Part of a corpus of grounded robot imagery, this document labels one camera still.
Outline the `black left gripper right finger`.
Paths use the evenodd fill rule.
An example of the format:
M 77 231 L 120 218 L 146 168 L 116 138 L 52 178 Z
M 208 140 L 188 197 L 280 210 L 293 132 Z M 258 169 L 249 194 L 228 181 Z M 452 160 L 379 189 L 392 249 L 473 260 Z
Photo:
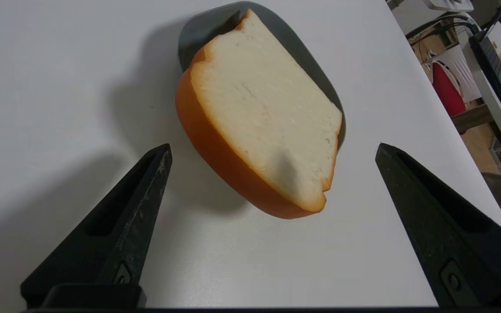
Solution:
M 501 308 L 501 226 L 405 151 L 375 161 L 439 307 Z

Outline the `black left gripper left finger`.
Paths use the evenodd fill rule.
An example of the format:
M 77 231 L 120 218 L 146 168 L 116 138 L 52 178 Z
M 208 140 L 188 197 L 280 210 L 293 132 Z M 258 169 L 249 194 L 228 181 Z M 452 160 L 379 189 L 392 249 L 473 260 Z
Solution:
M 28 309 L 137 309 L 173 157 L 148 151 L 22 282 Z

